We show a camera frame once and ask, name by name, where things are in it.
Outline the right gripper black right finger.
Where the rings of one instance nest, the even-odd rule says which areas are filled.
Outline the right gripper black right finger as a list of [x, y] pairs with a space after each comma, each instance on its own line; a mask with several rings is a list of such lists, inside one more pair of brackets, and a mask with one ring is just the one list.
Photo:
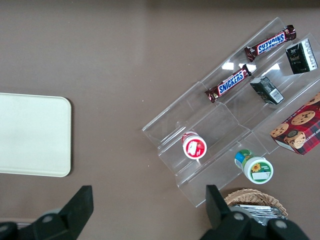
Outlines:
[[202, 240], [308, 240], [293, 221], [274, 218], [261, 225], [247, 214], [231, 211], [216, 185], [206, 186], [206, 212], [212, 228]]

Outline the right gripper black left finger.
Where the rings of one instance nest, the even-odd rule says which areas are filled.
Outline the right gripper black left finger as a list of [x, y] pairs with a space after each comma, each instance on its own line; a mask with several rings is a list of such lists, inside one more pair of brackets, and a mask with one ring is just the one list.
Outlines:
[[18, 228], [13, 221], [0, 223], [2, 240], [76, 240], [94, 211], [93, 189], [82, 186], [60, 210], [49, 211]]

